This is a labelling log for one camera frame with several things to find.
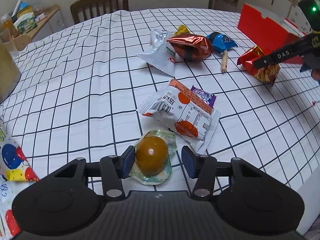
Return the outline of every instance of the ribbed black surface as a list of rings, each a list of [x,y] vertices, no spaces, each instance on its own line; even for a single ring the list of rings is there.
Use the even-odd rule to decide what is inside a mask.
[[[226,224],[209,202],[194,201],[185,191],[139,192],[121,202],[108,203],[87,228],[64,236],[36,236],[22,232],[15,240],[298,240],[295,232],[254,236]]]

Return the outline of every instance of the grid pattern tablecloth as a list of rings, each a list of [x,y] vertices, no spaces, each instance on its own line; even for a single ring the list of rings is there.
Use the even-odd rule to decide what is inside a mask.
[[[229,51],[228,73],[221,55],[202,62],[176,58],[175,78],[217,96],[221,119],[207,149],[218,161],[241,157],[297,190],[320,161],[318,83],[300,66],[282,64],[274,86],[248,75],[237,58],[254,44],[236,27],[239,14],[209,9],[117,11],[74,25],[32,43],[17,60],[22,73],[1,105],[4,126],[42,178],[82,156],[89,162],[121,155],[139,137],[158,128],[137,106],[171,79],[136,55],[149,47],[150,28],[175,32],[184,24],[195,34],[225,33],[239,45]],[[124,190],[191,190],[194,179],[181,163],[185,141],[177,137],[173,173],[164,183],[145,186],[132,178]],[[90,187],[102,194],[100,178]],[[218,178],[215,193],[228,186]]]

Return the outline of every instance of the brown egg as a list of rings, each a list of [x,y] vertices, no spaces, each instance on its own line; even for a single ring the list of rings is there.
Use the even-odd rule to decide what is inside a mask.
[[[167,158],[168,146],[160,137],[145,137],[138,143],[136,163],[145,176],[151,177],[162,171]]]

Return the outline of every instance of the red balloon print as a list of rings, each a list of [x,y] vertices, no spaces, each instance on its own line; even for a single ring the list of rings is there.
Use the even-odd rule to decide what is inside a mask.
[[[26,180],[39,181],[38,176],[35,174],[35,172],[30,167],[28,167],[26,169],[24,176],[25,176]]]
[[[20,146],[18,146],[18,148],[16,150],[16,153],[17,153],[17,156],[18,156],[19,159],[22,159],[23,161],[27,160],[27,158],[24,156],[24,153],[23,153],[23,151],[22,151]]]
[[[7,222],[12,236],[16,236],[18,233],[20,233],[20,228],[18,227],[18,224],[13,217],[11,209],[7,210],[7,212],[5,213],[5,221]]]

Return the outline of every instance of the beige cylinder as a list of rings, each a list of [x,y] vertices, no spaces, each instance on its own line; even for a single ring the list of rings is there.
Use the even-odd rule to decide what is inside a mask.
[[[0,103],[12,93],[20,76],[17,65],[0,40]]]

